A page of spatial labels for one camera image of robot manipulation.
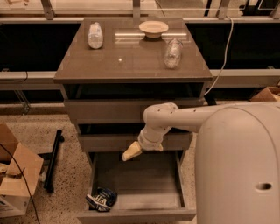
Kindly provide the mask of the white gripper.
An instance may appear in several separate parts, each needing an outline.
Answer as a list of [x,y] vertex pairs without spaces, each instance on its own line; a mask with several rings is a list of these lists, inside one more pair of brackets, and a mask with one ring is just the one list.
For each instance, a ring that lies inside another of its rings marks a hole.
[[137,138],[138,141],[133,142],[129,148],[122,154],[122,160],[128,161],[137,157],[145,151],[163,151],[163,136],[153,130],[142,129]]

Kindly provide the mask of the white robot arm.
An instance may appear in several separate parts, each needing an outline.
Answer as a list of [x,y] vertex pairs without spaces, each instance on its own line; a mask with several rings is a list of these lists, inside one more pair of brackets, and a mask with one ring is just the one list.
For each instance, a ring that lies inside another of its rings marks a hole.
[[172,128],[196,133],[197,224],[280,224],[280,103],[197,108],[149,106],[144,128],[122,154],[161,151]]

